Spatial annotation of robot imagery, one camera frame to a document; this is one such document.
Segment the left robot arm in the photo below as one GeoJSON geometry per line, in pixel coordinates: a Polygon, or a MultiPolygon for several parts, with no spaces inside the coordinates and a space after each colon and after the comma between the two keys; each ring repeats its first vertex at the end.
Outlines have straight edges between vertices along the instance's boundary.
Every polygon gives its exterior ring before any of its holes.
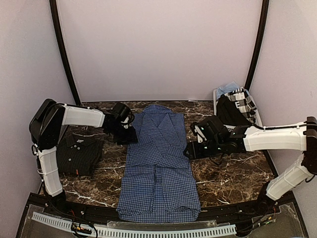
{"type": "Polygon", "coordinates": [[[78,125],[102,128],[111,134],[116,144],[137,142],[135,128],[132,126],[135,116],[131,109],[116,103],[111,109],[103,112],[98,109],[58,103],[45,99],[29,124],[33,142],[33,154],[39,162],[39,174],[44,181],[45,192],[55,197],[50,207],[59,216],[66,216],[70,206],[61,196],[64,190],[59,178],[56,150],[63,126],[78,125]]]}

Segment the blue checkered long sleeve shirt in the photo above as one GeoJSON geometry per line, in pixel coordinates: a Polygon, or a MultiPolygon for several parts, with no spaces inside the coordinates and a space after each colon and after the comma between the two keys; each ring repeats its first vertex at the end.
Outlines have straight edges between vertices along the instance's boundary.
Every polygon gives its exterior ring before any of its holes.
{"type": "Polygon", "coordinates": [[[127,147],[117,206],[119,218],[137,223],[187,223],[201,204],[189,159],[184,116],[161,105],[135,115],[138,143],[127,147]]]}

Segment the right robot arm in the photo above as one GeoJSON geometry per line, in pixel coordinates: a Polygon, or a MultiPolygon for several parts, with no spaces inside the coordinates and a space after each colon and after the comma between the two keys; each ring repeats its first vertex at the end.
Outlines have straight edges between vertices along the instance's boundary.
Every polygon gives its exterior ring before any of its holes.
{"type": "Polygon", "coordinates": [[[285,193],[302,181],[317,174],[317,120],[307,117],[304,122],[283,126],[240,125],[226,127],[217,116],[191,129],[197,141],[189,142],[184,155],[190,160],[212,157],[217,154],[244,153],[260,150],[297,150],[303,154],[277,178],[263,186],[253,211],[263,215],[285,193]]]}

